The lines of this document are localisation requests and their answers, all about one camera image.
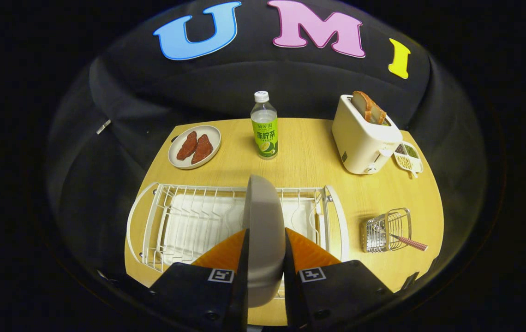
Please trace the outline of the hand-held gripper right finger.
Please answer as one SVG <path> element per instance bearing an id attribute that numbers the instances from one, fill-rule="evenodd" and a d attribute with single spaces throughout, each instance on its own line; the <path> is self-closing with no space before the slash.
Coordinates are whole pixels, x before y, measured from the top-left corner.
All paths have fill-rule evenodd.
<path id="1" fill-rule="evenodd" d="M 284 286 L 293 330 L 356 330 L 393 300 L 393 292 L 358 260 L 341 262 L 286 228 Z"/>

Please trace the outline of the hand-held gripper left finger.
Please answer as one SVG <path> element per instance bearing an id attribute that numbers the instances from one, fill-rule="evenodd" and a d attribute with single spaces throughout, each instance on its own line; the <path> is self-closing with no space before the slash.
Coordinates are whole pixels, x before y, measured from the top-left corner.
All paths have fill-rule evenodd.
<path id="1" fill-rule="evenodd" d="M 169 266 L 149 288 L 149 306 L 176 332 L 246 331 L 249 245 L 244 229 L 192 264 Z"/>

